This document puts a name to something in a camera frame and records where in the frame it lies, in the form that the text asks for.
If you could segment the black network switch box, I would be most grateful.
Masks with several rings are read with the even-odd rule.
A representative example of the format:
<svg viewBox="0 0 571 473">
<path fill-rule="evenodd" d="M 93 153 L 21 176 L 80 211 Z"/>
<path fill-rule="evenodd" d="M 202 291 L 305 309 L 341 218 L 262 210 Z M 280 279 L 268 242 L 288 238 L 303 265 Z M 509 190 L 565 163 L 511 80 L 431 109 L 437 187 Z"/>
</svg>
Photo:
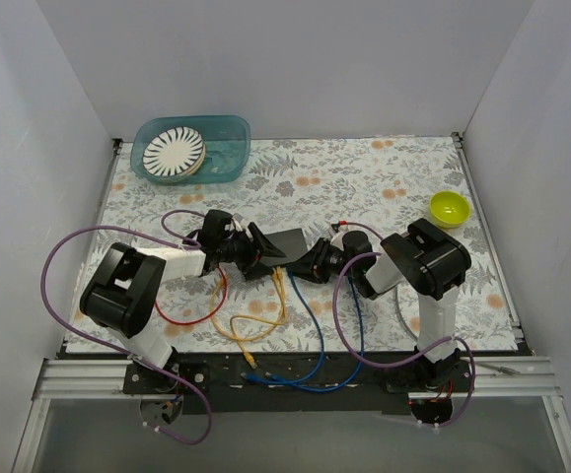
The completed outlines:
<svg viewBox="0 0 571 473">
<path fill-rule="evenodd" d="M 263 262 L 269 267 L 286 266 L 308 251 L 301 228 L 268 234 L 267 238 L 285 254 L 284 257 L 264 257 Z"/>
</svg>

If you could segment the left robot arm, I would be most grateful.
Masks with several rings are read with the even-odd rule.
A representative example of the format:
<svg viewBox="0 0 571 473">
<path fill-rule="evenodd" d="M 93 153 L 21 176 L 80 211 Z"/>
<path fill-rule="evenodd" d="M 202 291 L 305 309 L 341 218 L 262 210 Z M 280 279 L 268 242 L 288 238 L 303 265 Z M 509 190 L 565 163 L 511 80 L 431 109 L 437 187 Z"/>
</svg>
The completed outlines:
<svg viewBox="0 0 571 473">
<path fill-rule="evenodd" d="M 169 363 L 174 349 L 151 321 L 162 283 L 204 276 L 221 263 L 233 263 L 248 280 L 268 274 L 267 258 L 284 258 L 255 223 L 208 211 L 189 247 L 135 248 L 115 243 L 107 251 L 80 299 L 80 310 L 107 329 L 130 353 L 150 363 L 145 381 L 160 394 L 172 392 L 178 368 Z"/>
</svg>

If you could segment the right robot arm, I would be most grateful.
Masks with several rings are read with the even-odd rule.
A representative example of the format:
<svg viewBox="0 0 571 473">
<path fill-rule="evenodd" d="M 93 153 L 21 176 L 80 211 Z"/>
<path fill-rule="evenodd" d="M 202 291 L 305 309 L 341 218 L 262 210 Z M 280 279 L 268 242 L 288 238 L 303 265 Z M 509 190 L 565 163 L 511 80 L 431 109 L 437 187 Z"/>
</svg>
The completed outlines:
<svg viewBox="0 0 571 473">
<path fill-rule="evenodd" d="M 438 391 L 452 378 L 447 362 L 456 363 L 456 305 L 461 285 L 471 267 L 466 248 L 426 219 L 419 219 L 402 233 L 380 239 L 376 251 L 366 233 L 337 231 L 321 238 L 303 256 L 287 266 L 294 276 L 325 284 L 333 275 L 349 276 L 359 294 L 370 300 L 394 289 L 404 281 L 418 295 L 420 329 L 416 353 L 393 363 L 364 358 L 338 333 L 347 351 L 359 362 L 381 370 L 398 369 L 420 362 L 415 370 L 417 383 L 427 391 Z"/>
</svg>

